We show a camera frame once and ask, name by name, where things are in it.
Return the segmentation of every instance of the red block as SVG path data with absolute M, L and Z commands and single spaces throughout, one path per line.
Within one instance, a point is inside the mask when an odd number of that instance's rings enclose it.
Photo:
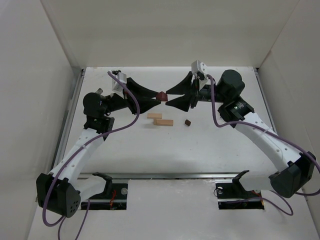
M 161 91 L 155 96 L 155 99 L 161 102 L 168 102 L 168 95 Z

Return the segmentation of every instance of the bolt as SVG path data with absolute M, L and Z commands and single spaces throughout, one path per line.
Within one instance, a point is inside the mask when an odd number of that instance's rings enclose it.
M 122 195 L 126 195 L 127 193 L 128 193 L 128 189 L 126 189 L 125 187 L 121 189 Z
M 218 194 L 223 194 L 224 193 L 224 188 L 222 186 L 218 186 L 217 189 L 216 189 L 216 192 Z

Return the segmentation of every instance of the table surface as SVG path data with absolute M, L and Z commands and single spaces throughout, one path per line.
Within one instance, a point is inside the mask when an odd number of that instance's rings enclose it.
M 212 180 L 131 180 L 127 210 L 91 210 L 78 240 L 318 240 L 307 203 L 294 195 L 287 216 L 265 202 L 265 210 L 219 210 Z M 270 191 L 262 195 L 289 211 Z M 85 211 L 64 221 L 61 239 L 73 240 Z M 42 223 L 37 207 L 28 240 L 56 240 L 58 226 Z M 48 221 L 59 216 L 47 212 Z
M 241 96 L 251 104 L 261 119 L 270 126 L 270 119 L 252 67 L 208 67 L 208 72 L 219 80 L 225 70 L 238 71 L 245 83 Z M 138 84 L 151 90 L 166 91 L 179 83 L 190 67 L 88 67 L 85 71 L 76 106 L 66 152 L 78 139 L 86 116 L 82 100 L 89 92 L 103 89 L 112 93 L 110 70 L 121 70 Z M 176 98 L 169 95 L 169 100 Z M 183 112 L 162 104 L 148 113 L 162 113 L 163 119 L 173 119 L 174 126 L 155 126 L 147 113 L 132 127 L 111 134 L 92 155 L 83 173 L 239 173 L 276 171 L 271 161 L 244 135 L 227 126 L 215 127 L 211 103 L 199 102 L 196 108 Z M 128 108 L 111 113 L 113 129 L 129 124 L 134 115 Z M 188 119 L 191 126 L 184 122 Z

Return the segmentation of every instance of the white wall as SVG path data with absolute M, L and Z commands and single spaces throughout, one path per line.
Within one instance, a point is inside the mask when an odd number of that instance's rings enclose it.
M 259 67 L 299 0 L 42 1 L 82 67 Z
M 22 240 L 73 73 L 39 0 L 0 2 L 0 239 Z
M 300 0 L 259 69 L 278 133 L 320 158 L 320 1 Z M 320 188 L 315 170 L 305 186 Z M 320 195 L 308 204 L 320 233 Z

